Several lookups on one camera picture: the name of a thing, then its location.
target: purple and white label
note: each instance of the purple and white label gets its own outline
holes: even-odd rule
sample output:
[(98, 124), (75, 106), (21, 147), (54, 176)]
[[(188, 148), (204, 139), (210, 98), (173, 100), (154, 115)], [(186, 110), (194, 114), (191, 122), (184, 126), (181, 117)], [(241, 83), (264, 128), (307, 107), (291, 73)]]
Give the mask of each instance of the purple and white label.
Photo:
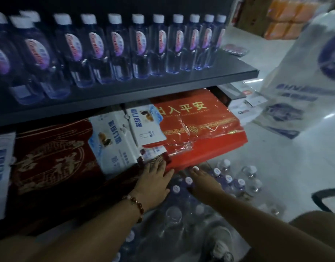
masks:
[(196, 45), (199, 42), (199, 30), (194, 29), (191, 34), (191, 45), (189, 47), (190, 50), (193, 50), (196, 48)]
[(216, 48), (218, 48), (221, 45), (222, 42), (222, 37), (224, 35), (224, 33), (226, 32), (225, 29), (222, 29), (220, 32), (220, 35), (218, 36), (218, 40), (217, 40), (217, 44), (216, 44)]
[(177, 30), (175, 52), (179, 52), (183, 47), (184, 35), (182, 30)]
[(207, 28), (205, 30), (205, 35), (204, 35), (202, 48), (208, 48), (209, 47), (210, 41), (211, 41), (211, 36), (212, 36), (212, 30), (210, 28)]
[(0, 50), (0, 74), (7, 74), (9, 70), (10, 62), (8, 61), (8, 57)]
[(74, 60), (78, 61), (82, 58), (82, 46), (80, 40), (73, 34), (65, 34), (65, 39), (69, 45), (70, 51), (73, 54)]
[(147, 47), (147, 39), (143, 32), (136, 31), (136, 43), (137, 43), (137, 52), (139, 55), (143, 54), (145, 52), (145, 49)]
[(44, 70), (50, 64), (50, 56), (47, 49), (37, 40), (25, 39), (31, 54), (41, 70)]
[(166, 33), (164, 30), (159, 30), (159, 53), (163, 53), (166, 48)]
[(95, 52), (96, 58), (98, 59), (101, 58), (104, 53), (103, 40), (97, 33), (90, 32), (88, 35), (90, 37), (91, 45), (92, 45), (93, 51)]
[(114, 52), (116, 56), (120, 56), (124, 51), (124, 40), (116, 32), (111, 33), (111, 40), (113, 41)]

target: person's right hand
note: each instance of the person's right hand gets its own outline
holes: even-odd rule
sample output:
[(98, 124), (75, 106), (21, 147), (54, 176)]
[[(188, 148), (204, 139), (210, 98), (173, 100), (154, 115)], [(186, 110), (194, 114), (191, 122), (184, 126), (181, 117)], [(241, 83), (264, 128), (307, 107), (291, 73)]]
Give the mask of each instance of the person's right hand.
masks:
[(194, 184), (190, 192), (202, 203), (209, 205), (215, 194), (224, 193), (221, 184), (206, 172), (195, 168), (189, 168), (189, 172)]

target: bracelet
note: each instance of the bracelet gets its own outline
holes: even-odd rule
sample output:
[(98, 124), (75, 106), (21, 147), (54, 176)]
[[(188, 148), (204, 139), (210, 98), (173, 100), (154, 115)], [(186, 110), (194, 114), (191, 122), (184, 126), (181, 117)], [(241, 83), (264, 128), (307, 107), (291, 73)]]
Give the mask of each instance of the bracelet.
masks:
[(142, 219), (143, 219), (143, 214), (144, 214), (144, 209), (142, 208), (142, 203), (139, 203), (138, 200), (135, 198), (135, 197), (131, 197), (130, 195), (127, 195), (127, 196), (123, 196), (122, 199), (128, 199), (131, 201), (131, 204), (134, 205), (136, 204), (138, 209), (139, 209), (139, 213), (141, 214), (139, 216), (139, 219), (137, 221), (137, 223), (141, 223), (142, 222)]

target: black shelf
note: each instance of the black shelf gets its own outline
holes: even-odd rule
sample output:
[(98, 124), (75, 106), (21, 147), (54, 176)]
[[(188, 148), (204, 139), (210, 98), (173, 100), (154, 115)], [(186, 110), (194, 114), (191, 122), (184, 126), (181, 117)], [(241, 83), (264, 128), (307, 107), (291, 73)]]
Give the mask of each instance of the black shelf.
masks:
[(45, 98), (31, 106), (19, 105), (4, 90), (0, 90), (0, 127), (62, 114), (100, 108), (155, 96), (167, 95), (223, 83), (257, 78), (258, 70), (237, 57), (220, 52), (215, 65), (210, 69), (163, 77), (132, 79), (127, 82), (95, 84), (92, 88), (72, 86), (71, 95), (64, 100)]

